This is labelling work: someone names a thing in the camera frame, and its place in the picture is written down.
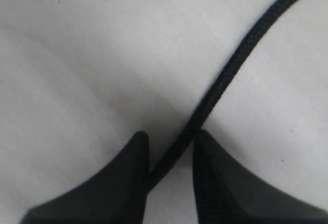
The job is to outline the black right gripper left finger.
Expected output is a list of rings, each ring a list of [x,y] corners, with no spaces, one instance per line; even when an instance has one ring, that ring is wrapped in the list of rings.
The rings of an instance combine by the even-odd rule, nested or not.
[[[142,223],[148,171],[149,138],[138,131],[97,174],[31,208],[21,223]]]

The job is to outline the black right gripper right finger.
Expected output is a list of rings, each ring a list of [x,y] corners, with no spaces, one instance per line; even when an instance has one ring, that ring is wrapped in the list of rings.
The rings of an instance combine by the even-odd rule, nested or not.
[[[260,179],[205,130],[194,141],[193,188],[199,223],[327,223],[327,211]]]

